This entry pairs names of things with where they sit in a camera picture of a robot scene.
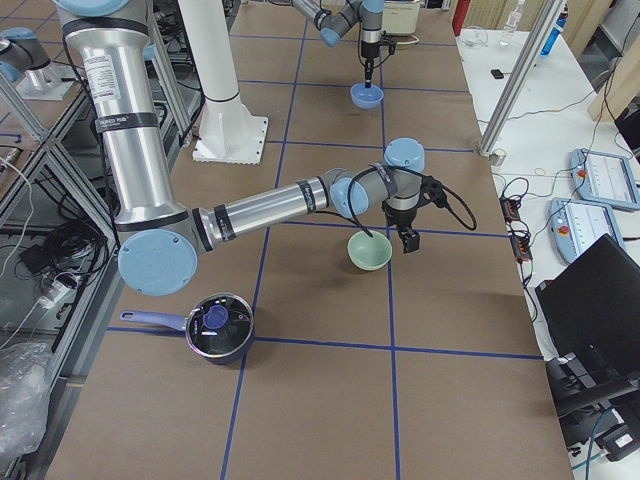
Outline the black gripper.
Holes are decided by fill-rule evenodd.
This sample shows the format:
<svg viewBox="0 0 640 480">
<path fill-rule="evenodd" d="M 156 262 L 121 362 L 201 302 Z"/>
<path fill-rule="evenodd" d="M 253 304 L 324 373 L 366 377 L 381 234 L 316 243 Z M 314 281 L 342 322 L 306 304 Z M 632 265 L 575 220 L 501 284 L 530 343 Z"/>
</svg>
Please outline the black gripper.
<svg viewBox="0 0 640 480">
<path fill-rule="evenodd" d="M 364 59 L 364 86 L 372 85 L 373 63 L 378 58 L 378 43 L 360 43 L 360 55 Z"/>
<path fill-rule="evenodd" d="M 382 211 L 388 227 L 394 227 L 402 243 L 404 253 L 412 253 L 420 249 L 420 234 L 413 229 L 418 208 L 409 209 L 392 207 L 388 202 L 382 203 Z"/>
</svg>

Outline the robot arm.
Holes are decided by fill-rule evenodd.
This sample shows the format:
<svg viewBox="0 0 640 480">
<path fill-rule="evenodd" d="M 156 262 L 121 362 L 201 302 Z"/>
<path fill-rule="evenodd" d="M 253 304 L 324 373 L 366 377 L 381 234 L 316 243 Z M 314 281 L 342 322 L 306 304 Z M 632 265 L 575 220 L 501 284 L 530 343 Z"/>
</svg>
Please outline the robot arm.
<svg viewBox="0 0 640 480">
<path fill-rule="evenodd" d="M 380 206 L 406 252 L 419 248 L 412 227 L 420 204 L 422 145 L 400 138 L 381 162 L 352 173 L 341 168 L 211 208 L 188 208 L 175 197 L 146 72 L 153 17 L 147 1 L 60 1 L 65 43 L 81 56 L 113 172 L 120 212 L 118 270 L 134 291 L 178 292 L 199 258 L 250 232 L 328 208 L 356 220 Z M 203 93 L 194 170 L 201 187 L 216 186 L 216 166 L 260 162 L 268 121 L 241 99 L 228 27 L 218 1 L 179 5 Z"/>
<path fill-rule="evenodd" d="M 364 87 L 372 87 L 375 61 L 383 44 L 382 0 L 346 1 L 338 13 L 323 8 L 319 1 L 293 0 L 292 6 L 311 20 L 328 46 L 337 45 L 355 26 L 360 28 L 360 55 L 364 59 Z"/>
</svg>

